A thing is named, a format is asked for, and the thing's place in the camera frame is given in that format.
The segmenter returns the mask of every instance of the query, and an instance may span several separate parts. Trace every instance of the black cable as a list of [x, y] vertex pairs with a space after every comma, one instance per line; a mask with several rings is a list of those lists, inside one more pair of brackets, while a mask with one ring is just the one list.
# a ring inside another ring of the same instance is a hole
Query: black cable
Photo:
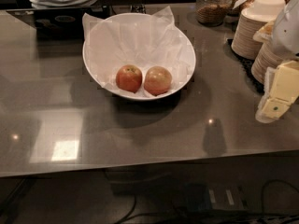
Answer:
[[289, 187], [291, 187], [292, 189], [294, 189], [298, 194], [299, 194], [299, 189], [297, 187], [295, 187], [293, 184], [288, 183], [284, 180], [280, 180], [280, 179], [272, 179], [269, 180], [267, 182], [265, 182], [262, 186], [262, 192], [261, 192], [261, 204], [262, 204], [262, 217], [264, 216], [264, 191], [265, 189], [272, 183], [282, 183], [282, 184], [286, 184]]
[[126, 221], [127, 218], [135, 211], [136, 205], [137, 205], [137, 197], [136, 195], [134, 195], [134, 202], [133, 202], [133, 206], [131, 207], [131, 210], [124, 217], [122, 217], [120, 220], [115, 222], [115, 224], [121, 224], [123, 221]]
[[201, 221], [190, 221], [185, 218], [177, 217], [177, 218], [171, 218], [166, 220], [160, 220], [158, 222], [155, 222], [154, 224], [203, 224]]
[[107, 171], [105, 169], [103, 169], [103, 174], [104, 174], [106, 180], [109, 181], [109, 177], [108, 177]]
[[183, 208], [185, 208], [185, 206], [176, 206], [175, 205], [175, 203], [174, 203], [174, 194], [172, 195], [172, 197], [170, 199], [170, 204], [171, 204], [172, 208], [174, 209], [174, 211], [176, 212], [176, 214], [178, 215], [178, 217], [187, 218], [186, 209], [182, 210]]
[[[280, 214], [280, 213], [264, 213], [265, 216], [269, 216], [271, 218], [281, 218], [281, 217], [289, 217], [290, 215], [286, 215], [286, 214]], [[239, 215], [236, 215], [232, 218], [229, 218], [227, 220], [221, 221], [218, 224], [231, 224], [232, 221], [242, 221], [244, 220], [244, 218], [261, 218], [262, 217], [262, 213], [240, 213]]]
[[299, 217], [297, 218], [293, 218], [292, 220], [286, 220], [284, 222], [282, 222], [281, 224], [289, 224], [289, 223], [293, 223], [294, 221], [299, 220]]
[[157, 212], [157, 213], [139, 213], [133, 216], [130, 216], [128, 218], [126, 218], [125, 220], [123, 220], [122, 222], [118, 222], [118, 224], [121, 224], [125, 221], [134, 219], [136, 217], [177, 217], [174, 216], [174, 214], [170, 214], [170, 213], [163, 213], [163, 212]]
[[16, 186], [15, 188], [8, 194], [8, 196], [0, 203], [0, 216], [3, 215], [3, 213], [6, 211], [7, 207], [10, 203], [12, 203], [15, 199], [15, 197], [18, 195], [18, 192], [20, 191], [20, 188], [25, 183], [26, 178], [23, 178]]
[[111, 11], [112, 11], [112, 13], [113, 13], [114, 15], [117, 15], [117, 14], [116, 14], [116, 11], [115, 11], [114, 8], [113, 8], [113, 6], [111, 5], [110, 7], [111, 7]]

